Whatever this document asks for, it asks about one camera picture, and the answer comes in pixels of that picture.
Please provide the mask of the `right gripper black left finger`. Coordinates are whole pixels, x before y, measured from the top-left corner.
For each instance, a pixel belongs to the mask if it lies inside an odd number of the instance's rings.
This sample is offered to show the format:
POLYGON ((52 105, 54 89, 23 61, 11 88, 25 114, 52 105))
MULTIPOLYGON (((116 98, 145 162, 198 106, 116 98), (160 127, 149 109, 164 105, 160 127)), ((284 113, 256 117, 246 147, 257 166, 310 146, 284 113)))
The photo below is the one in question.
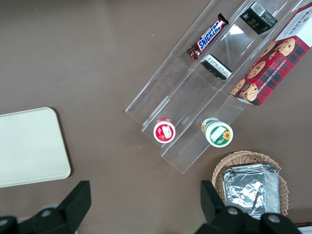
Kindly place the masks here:
POLYGON ((90 182, 80 181, 56 207, 40 210, 18 224, 19 234, 73 234, 91 207, 90 182))

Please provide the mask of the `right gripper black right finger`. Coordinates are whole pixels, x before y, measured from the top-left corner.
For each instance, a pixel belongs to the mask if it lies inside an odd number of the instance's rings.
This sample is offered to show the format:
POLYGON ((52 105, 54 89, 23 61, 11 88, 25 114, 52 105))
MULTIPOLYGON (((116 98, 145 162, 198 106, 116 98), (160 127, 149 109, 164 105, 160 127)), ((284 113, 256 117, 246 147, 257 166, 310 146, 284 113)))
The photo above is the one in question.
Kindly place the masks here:
POLYGON ((281 214, 265 213, 259 220, 235 206, 226 206, 209 180, 201 181, 201 207, 206 219, 198 234, 299 234, 297 226, 281 214))

